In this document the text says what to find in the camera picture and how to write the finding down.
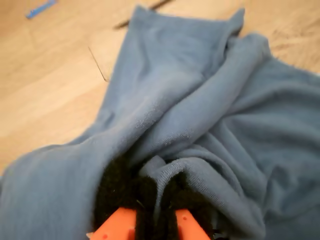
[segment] light wood floor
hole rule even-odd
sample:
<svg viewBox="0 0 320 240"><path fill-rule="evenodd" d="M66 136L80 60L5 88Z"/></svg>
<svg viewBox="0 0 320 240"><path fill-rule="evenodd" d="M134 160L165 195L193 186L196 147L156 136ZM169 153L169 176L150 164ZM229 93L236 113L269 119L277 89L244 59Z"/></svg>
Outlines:
<svg viewBox="0 0 320 240"><path fill-rule="evenodd" d="M0 173L21 154L65 143L93 121L126 32L112 26L135 3L154 1L59 0L25 18L43 2L0 0ZM320 0L174 0L159 12L226 19L240 7L242 35L262 33L281 60L320 72Z"/></svg>

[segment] fabric fold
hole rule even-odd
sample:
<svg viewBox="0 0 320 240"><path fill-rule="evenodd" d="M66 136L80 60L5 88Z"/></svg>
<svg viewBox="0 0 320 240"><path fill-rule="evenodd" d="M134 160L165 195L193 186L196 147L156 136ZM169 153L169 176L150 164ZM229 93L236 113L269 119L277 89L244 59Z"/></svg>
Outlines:
<svg viewBox="0 0 320 240"><path fill-rule="evenodd" d="M4 172L0 239L87 239L103 172L124 155L157 184L155 219L184 173L229 239L317 240L320 78L275 59L261 35L238 37L243 18L137 7L95 122Z"/></svg>

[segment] black fabric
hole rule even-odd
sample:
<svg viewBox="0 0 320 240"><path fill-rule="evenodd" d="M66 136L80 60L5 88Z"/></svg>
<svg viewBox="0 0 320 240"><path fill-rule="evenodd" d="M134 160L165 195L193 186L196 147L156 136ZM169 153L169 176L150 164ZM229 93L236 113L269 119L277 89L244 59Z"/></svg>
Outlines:
<svg viewBox="0 0 320 240"><path fill-rule="evenodd" d="M157 184L150 177L133 174L127 162L125 157L119 157L104 170L93 210L95 231L119 207L124 207L137 211L135 240L179 240L175 211L188 209L213 239L211 205L200 193L191 190L183 172L173 177L165 187L160 216L154 222Z"/></svg>

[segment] blue pen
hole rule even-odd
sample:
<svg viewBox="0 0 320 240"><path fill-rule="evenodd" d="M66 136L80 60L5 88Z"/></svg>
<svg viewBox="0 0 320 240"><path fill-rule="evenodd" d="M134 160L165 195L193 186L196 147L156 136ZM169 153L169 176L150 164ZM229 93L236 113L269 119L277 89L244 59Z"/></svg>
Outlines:
<svg viewBox="0 0 320 240"><path fill-rule="evenodd" d="M38 6L37 8L33 9L30 11L30 13L28 13L26 15L27 19L31 19L34 16L38 15L39 13L43 12L45 9L51 7L53 4L56 3L56 0L49 0L48 2L46 2L45 4Z"/></svg>

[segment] blue fabric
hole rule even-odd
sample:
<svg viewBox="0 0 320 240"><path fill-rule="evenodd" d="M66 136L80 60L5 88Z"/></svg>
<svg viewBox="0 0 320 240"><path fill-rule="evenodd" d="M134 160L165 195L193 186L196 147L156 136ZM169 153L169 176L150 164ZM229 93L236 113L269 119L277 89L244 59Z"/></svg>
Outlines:
<svg viewBox="0 0 320 240"><path fill-rule="evenodd" d="M149 160L139 173L157 183L155 219L185 172L230 239L319 239L320 78L275 59L261 35L237 37L243 17L137 7L95 122L6 169L0 239L87 239L103 170L131 147L128 164Z"/></svg>

